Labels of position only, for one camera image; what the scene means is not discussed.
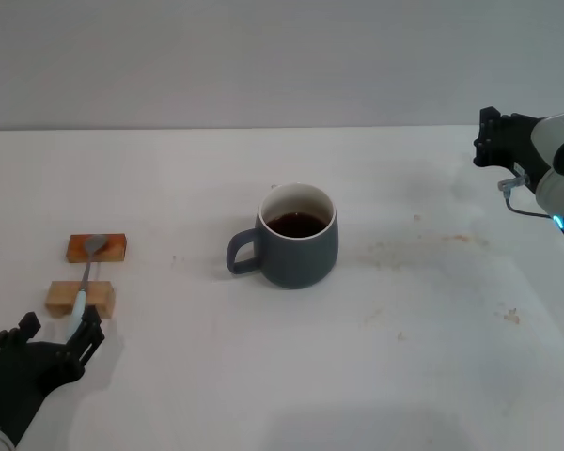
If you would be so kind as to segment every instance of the dark liquid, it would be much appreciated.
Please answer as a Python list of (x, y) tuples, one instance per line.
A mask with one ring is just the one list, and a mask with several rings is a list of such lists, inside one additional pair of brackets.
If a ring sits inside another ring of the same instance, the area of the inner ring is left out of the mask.
[(267, 226), (285, 237), (305, 238), (320, 233), (327, 224), (307, 213), (288, 213), (273, 219)]

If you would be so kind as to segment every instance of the gray wall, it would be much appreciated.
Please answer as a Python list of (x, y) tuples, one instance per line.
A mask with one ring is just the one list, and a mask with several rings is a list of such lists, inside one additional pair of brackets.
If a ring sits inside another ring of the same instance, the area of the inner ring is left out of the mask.
[(564, 0), (0, 0), (0, 128), (564, 111)]

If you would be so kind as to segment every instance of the gray mug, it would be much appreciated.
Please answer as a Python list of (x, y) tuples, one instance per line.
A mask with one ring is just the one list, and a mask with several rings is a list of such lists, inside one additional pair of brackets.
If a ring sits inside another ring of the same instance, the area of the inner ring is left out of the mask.
[[(321, 222), (323, 229), (294, 238), (270, 228), (285, 215), (303, 213)], [(241, 247), (253, 242), (255, 256), (236, 262)], [(227, 268), (233, 274), (261, 270), (283, 288), (305, 288), (322, 280), (338, 256), (337, 209), (321, 189), (304, 183), (274, 187), (258, 208), (255, 228), (234, 236), (227, 247)]]

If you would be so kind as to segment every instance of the spoon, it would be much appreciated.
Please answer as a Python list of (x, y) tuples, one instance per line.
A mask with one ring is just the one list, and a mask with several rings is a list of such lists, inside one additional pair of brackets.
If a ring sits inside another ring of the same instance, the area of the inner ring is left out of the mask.
[(73, 306), (73, 311), (71, 312), (71, 317), (69, 320), (69, 328), (67, 330), (67, 339), (69, 340), (77, 328), (82, 323), (82, 315), (86, 310), (86, 296), (87, 296), (87, 279), (90, 276), (90, 265), (92, 264), (92, 258), (94, 254), (100, 251), (107, 242), (105, 235), (92, 235), (84, 241), (84, 249), (87, 253), (87, 264), (86, 270), (84, 271), (84, 277), (82, 278), (82, 283), (75, 297), (75, 305)]

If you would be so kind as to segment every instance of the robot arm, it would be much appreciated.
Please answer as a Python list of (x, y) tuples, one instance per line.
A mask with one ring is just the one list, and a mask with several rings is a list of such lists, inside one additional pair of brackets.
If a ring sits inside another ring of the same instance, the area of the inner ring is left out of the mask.
[(474, 145), (476, 166), (501, 166), (514, 175), (514, 179), (499, 184), (512, 211), (523, 213), (511, 208), (509, 194), (514, 187), (524, 185), (564, 234), (564, 114), (545, 118), (502, 116), (495, 108), (484, 108), (480, 110), (480, 130)]

